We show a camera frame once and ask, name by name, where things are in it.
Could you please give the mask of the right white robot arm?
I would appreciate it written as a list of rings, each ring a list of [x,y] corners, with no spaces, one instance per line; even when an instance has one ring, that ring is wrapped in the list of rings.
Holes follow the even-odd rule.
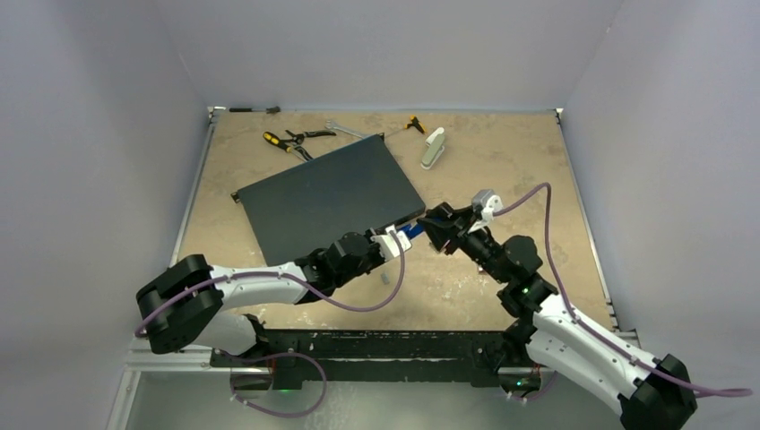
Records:
[[[658,358],[590,320],[544,279],[535,241],[515,235],[498,243],[487,227],[475,229],[474,209],[441,203],[419,220],[431,245],[461,251],[493,280],[502,307],[514,317],[503,351],[512,363],[553,368],[613,410],[625,429],[680,429],[697,410],[682,361]]]

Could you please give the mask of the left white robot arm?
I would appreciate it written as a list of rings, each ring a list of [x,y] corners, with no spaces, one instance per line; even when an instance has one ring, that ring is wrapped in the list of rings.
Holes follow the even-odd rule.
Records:
[[[257,366],[267,354],[263,324],[253,315],[235,314],[235,309],[324,301],[350,312],[373,312],[399,293],[402,274],[377,305],[348,305],[333,294],[393,260],[404,267],[410,248],[406,229],[390,226],[347,233],[328,247],[276,266],[230,268],[191,254],[138,290],[135,299],[142,320],[134,335],[148,340],[157,355],[195,344],[230,353],[244,366]]]

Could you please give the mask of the blue stapler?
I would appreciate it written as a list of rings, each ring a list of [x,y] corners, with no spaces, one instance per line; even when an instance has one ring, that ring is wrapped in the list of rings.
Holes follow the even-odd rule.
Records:
[[[399,237],[401,234],[404,234],[409,240],[415,237],[420,237],[422,235],[430,239],[433,236],[432,225],[438,221],[443,221],[443,219],[440,217],[430,216],[420,217],[410,223],[404,224],[402,226],[396,226],[396,235]]]

